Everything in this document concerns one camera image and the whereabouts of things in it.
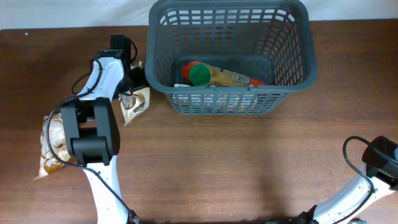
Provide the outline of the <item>beige mushroom snack pouch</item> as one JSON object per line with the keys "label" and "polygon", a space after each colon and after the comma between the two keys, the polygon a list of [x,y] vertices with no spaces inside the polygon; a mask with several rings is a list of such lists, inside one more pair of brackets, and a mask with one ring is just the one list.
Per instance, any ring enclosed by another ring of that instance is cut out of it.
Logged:
{"label": "beige mushroom snack pouch", "polygon": [[124,125],[127,126],[134,118],[148,109],[150,105],[150,87],[146,80],[143,62],[131,66],[133,77],[138,78],[139,87],[118,93]]}

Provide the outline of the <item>green lidded jar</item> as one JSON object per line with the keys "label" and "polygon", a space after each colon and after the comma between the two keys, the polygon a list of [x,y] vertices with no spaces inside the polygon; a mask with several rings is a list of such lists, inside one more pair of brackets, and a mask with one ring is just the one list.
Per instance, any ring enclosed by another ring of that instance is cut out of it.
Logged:
{"label": "green lidded jar", "polygon": [[197,64],[189,70],[188,77],[194,86],[205,86],[210,82],[211,73],[206,65]]}

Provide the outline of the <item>red spaghetti packet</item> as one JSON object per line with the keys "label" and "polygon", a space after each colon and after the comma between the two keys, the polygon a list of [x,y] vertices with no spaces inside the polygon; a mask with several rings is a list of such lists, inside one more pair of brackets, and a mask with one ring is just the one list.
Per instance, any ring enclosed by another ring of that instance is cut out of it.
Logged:
{"label": "red spaghetti packet", "polygon": [[211,73],[211,79],[209,84],[207,85],[214,85],[214,86],[220,86],[220,87],[248,87],[248,86],[263,86],[265,85],[264,82],[251,78],[246,75],[242,75],[240,73],[232,72],[229,70],[225,70],[223,68],[215,67],[206,63],[202,63],[199,61],[191,61],[185,66],[182,67],[181,73],[184,76],[184,78],[190,82],[188,73],[189,70],[197,64],[204,64],[208,67],[210,73]]}

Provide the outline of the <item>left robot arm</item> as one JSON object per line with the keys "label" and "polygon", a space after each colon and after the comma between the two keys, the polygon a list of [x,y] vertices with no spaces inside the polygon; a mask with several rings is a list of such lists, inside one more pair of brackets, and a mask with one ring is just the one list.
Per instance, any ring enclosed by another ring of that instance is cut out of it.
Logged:
{"label": "left robot arm", "polygon": [[137,48],[130,38],[112,35],[110,48],[91,59],[84,88],[58,107],[68,152],[90,183],[98,223],[140,222],[122,200],[117,173],[120,135],[111,106],[119,95],[131,96],[149,85],[143,69],[132,67],[136,56]]}

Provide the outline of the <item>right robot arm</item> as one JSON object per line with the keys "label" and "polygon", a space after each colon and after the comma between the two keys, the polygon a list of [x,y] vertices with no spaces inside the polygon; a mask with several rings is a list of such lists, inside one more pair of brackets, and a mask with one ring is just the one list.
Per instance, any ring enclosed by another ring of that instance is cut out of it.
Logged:
{"label": "right robot arm", "polygon": [[[366,145],[361,169],[355,167],[348,158],[347,146],[351,140]],[[397,191],[397,143],[385,136],[378,136],[372,141],[350,136],[344,141],[342,151],[346,163],[356,172],[356,176],[332,198],[302,212],[292,223],[351,223],[372,203]]]}

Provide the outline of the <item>beige bread bag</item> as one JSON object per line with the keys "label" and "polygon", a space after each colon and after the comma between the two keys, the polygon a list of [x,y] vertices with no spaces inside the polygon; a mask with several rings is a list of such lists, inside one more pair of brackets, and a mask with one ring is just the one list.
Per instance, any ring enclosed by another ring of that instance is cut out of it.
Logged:
{"label": "beige bread bag", "polygon": [[[43,177],[48,176],[49,174],[53,174],[54,172],[60,170],[64,164],[56,160],[53,154],[50,152],[45,135],[47,134],[46,125],[48,123],[49,116],[44,116],[42,123],[42,130],[40,133],[40,167],[39,174],[34,178],[34,180],[41,179]],[[69,161],[71,159],[71,155],[67,150],[66,141],[65,141],[65,133],[63,129],[63,120],[62,115],[57,113],[52,116],[50,127],[49,127],[49,138],[50,145],[58,158],[63,161]]]}

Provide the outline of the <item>grey plastic basket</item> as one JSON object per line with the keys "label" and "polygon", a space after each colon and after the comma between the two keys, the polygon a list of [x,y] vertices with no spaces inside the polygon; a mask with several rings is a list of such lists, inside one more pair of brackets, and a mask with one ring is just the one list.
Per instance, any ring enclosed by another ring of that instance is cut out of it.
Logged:
{"label": "grey plastic basket", "polygon": [[[265,83],[193,86],[191,61]],[[157,1],[149,12],[146,78],[181,114],[265,114],[318,73],[308,11],[300,1]]]}

